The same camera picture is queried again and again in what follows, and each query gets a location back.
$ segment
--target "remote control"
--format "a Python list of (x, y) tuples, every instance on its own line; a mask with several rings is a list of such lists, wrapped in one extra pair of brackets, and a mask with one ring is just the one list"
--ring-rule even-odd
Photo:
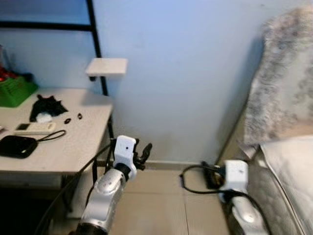
[(14, 131), (14, 135), (48, 135), (55, 130), (56, 123), (22, 123)]

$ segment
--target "gray blanket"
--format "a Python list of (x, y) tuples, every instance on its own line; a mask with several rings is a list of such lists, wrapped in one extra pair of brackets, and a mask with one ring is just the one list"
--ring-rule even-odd
[(313, 134), (313, 8), (265, 25), (265, 51), (246, 110), (246, 144)]

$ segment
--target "black cable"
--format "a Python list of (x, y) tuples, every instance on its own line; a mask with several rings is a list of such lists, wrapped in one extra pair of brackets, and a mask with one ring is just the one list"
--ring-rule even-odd
[(55, 140), (55, 139), (58, 139), (58, 138), (60, 138), (60, 137), (62, 137), (62, 136), (65, 136), (66, 134), (67, 134), (67, 131), (66, 131), (66, 130), (56, 131), (56, 132), (53, 132), (53, 133), (51, 133), (51, 134), (49, 134), (49, 135), (47, 135), (47, 136), (45, 136), (45, 137), (42, 137), (41, 139), (38, 139), (37, 142)]
[(92, 185), (94, 185), (98, 179), (98, 161), (95, 159), (92, 164)]
[(88, 192), (88, 195), (87, 195), (87, 198), (86, 198), (85, 207), (86, 207), (87, 204), (88, 204), (88, 201), (89, 201), (89, 198), (90, 198), (90, 195), (91, 195), (92, 190), (93, 190), (93, 186), (91, 186), (91, 188), (90, 188), (90, 190), (89, 190), (89, 192)]
[(39, 231), (43, 225), (43, 223), (46, 221), (48, 215), (50, 214), (50, 211), (52, 210), (52, 208), (55, 206), (55, 204), (58, 202), (59, 198), (66, 192), (67, 188), (70, 187), (70, 185), (73, 183), (73, 181), (75, 179), (77, 179), (77, 177), (79, 177), (84, 170), (91, 164), (93, 163), (93, 161), (99, 157), (100, 154), (102, 154), (104, 151), (106, 151), (111, 144), (108, 144), (107, 146), (105, 146), (103, 149), (101, 149), (93, 158), (91, 158), (89, 160), (89, 162), (87, 162), (78, 172), (75, 173), (75, 175), (67, 182), (67, 184), (61, 189), (61, 191), (58, 193), (58, 195), (55, 197), (55, 199), (52, 201), (52, 203), (50, 204), (50, 206), (48, 207), (48, 209), (45, 211), (44, 215), (42, 216), (34, 235), (40, 235)]
[(182, 188), (184, 188), (185, 190), (187, 190), (189, 192), (196, 193), (196, 194), (225, 193), (226, 196), (230, 196), (230, 198), (232, 198), (234, 196), (243, 196), (243, 197), (247, 198), (253, 204), (253, 206), (255, 206), (259, 210), (269, 235), (272, 235), (272, 233), (270, 231), (270, 228), (269, 228), (268, 221), (266, 220), (265, 214), (263, 213), (260, 205), (250, 195), (248, 195), (248, 194), (246, 194), (244, 192), (239, 192), (239, 191), (235, 191), (235, 190), (232, 190), (232, 189), (228, 189), (228, 190), (211, 190), (211, 191), (196, 191), (196, 190), (192, 190), (192, 189), (186, 187), (184, 174), (187, 171), (189, 171), (190, 169), (193, 169), (193, 168), (202, 168), (202, 169), (207, 169), (207, 170), (211, 170), (211, 171), (214, 171), (214, 172), (217, 172), (219, 170), (219, 168), (216, 167), (216, 166), (191, 165), (191, 166), (187, 167), (186, 169), (184, 169), (182, 171), (182, 173), (179, 175)]
[(107, 159), (106, 159), (106, 163), (105, 163), (105, 170), (104, 170), (104, 173), (106, 173), (110, 168), (110, 159), (111, 159), (111, 153), (112, 153), (112, 148), (113, 146), (111, 145), (110, 149), (109, 149), (109, 152), (108, 152), (108, 155), (107, 155)]

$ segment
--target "small black object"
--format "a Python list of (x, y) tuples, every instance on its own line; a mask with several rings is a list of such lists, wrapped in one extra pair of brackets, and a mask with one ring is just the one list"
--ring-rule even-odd
[[(205, 161), (201, 162), (201, 165), (209, 167), (210, 165)], [(204, 179), (206, 182), (206, 187), (208, 189), (219, 189), (223, 184), (218, 180), (217, 173), (211, 171), (207, 168), (203, 168)]]
[(27, 130), (27, 128), (29, 127), (29, 123), (22, 123), (22, 124), (20, 124), (17, 128), (16, 128), (16, 130), (17, 131), (24, 131), (24, 130)]
[(116, 164), (114, 169), (121, 171), (125, 177), (126, 182), (128, 181), (128, 179), (129, 179), (128, 175), (129, 175), (129, 172), (131, 172), (131, 170), (129, 169), (128, 166), (126, 166), (123, 163), (118, 163), (118, 164)]
[(0, 140), (0, 155), (11, 158), (27, 158), (37, 147), (34, 138), (6, 136)]
[(38, 100), (33, 104), (33, 109), (30, 114), (30, 122), (36, 122), (36, 117), (39, 113), (49, 113), (51, 116), (55, 117), (68, 111), (63, 107), (61, 101), (57, 101), (54, 96), (43, 98), (39, 94), (37, 98)]
[(34, 81), (34, 75), (32, 73), (23, 73), (21, 74), (27, 82)]
[(96, 80), (97, 77), (89, 77), (91, 82), (94, 82)]
[(69, 124), (69, 122), (70, 122), (71, 120), (72, 120), (72, 119), (70, 119), (70, 118), (65, 119), (64, 124)]
[(142, 156), (138, 156), (138, 153), (136, 152), (136, 146), (139, 143), (139, 140), (136, 139), (136, 144), (134, 146), (134, 157), (133, 157), (133, 162), (134, 165), (136, 166), (137, 169), (144, 170), (145, 167), (145, 162), (147, 161), (148, 157), (150, 156), (150, 152), (152, 149), (152, 144), (149, 143), (142, 151)]
[(107, 232), (103, 231), (99, 226), (80, 223), (77, 226), (76, 232), (77, 235), (108, 235)]

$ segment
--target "wire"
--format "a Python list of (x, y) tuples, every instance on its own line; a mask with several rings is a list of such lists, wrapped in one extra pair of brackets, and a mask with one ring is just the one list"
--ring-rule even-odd
[(69, 188), (71, 186), (71, 184), (74, 182), (74, 180), (76, 180), (83, 172), (84, 170), (91, 164), (93, 163), (93, 161), (99, 157), (100, 154), (102, 154), (104, 151), (106, 151), (111, 144), (108, 144), (107, 146), (105, 146), (104, 148), (102, 148), (93, 158), (91, 158), (89, 160), (89, 162), (87, 162), (78, 172), (75, 173), (75, 175), (71, 178), (71, 180), (61, 189), (61, 191), (58, 193), (58, 195), (55, 197), (55, 199), (52, 201), (52, 203), (50, 204), (50, 206), (48, 207), (48, 209), (45, 211), (44, 215), (42, 216), (34, 235), (40, 235), (39, 231), (43, 225), (43, 223), (46, 221), (48, 215), (50, 214), (50, 211), (52, 210), (52, 208), (55, 206), (55, 204), (58, 202), (59, 198), (66, 192), (67, 188)]
[(211, 171), (214, 171), (214, 172), (217, 172), (219, 170), (218, 167), (216, 166), (205, 166), (205, 165), (191, 165), (189, 167), (187, 167), (186, 169), (184, 169), (182, 171), (182, 173), (179, 175), (180, 177), (180, 182), (181, 182), (181, 186), (189, 191), (189, 192), (192, 192), (192, 193), (196, 193), (196, 194), (216, 194), (216, 193), (225, 193), (226, 196), (232, 198), (234, 196), (243, 196), (243, 197), (246, 197), (252, 204), (253, 206), (255, 206), (258, 210), (259, 210), (259, 213), (261, 214), (262, 218), (263, 218), (263, 221), (265, 223), (265, 227), (269, 233), (269, 235), (272, 235), (271, 231), (270, 231), (270, 228), (269, 228), (269, 224), (268, 224), (268, 221), (266, 220), (266, 217), (263, 213), (263, 210), (261, 209), (260, 205), (254, 200), (254, 198), (252, 198), (250, 195), (244, 193), (244, 192), (239, 192), (239, 191), (235, 191), (235, 190), (232, 190), (232, 189), (228, 189), (228, 190), (211, 190), (211, 191), (196, 191), (196, 190), (192, 190), (188, 187), (186, 187), (185, 185), (185, 178), (184, 178), (184, 174), (189, 171), (190, 169), (193, 169), (193, 168), (202, 168), (202, 169), (207, 169), (207, 170), (211, 170)]
[(87, 204), (88, 204), (88, 201), (89, 201), (89, 198), (90, 198), (90, 195), (91, 195), (92, 190), (93, 190), (93, 186), (91, 186), (91, 188), (89, 189), (89, 192), (88, 192), (88, 195), (87, 195), (87, 198), (86, 198), (85, 207), (86, 207)]
[(67, 133), (67, 131), (66, 131), (66, 130), (56, 131), (56, 132), (53, 132), (53, 133), (51, 133), (51, 134), (49, 134), (49, 135), (47, 135), (47, 136), (45, 136), (45, 137), (42, 137), (41, 139), (38, 139), (38, 140), (37, 140), (37, 142), (55, 140), (55, 139), (58, 139), (58, 138), (60, 138), (60, 137), (62, 137), (62, 136), (65, 136), (65, 135), (66, 135), (66, 133)]

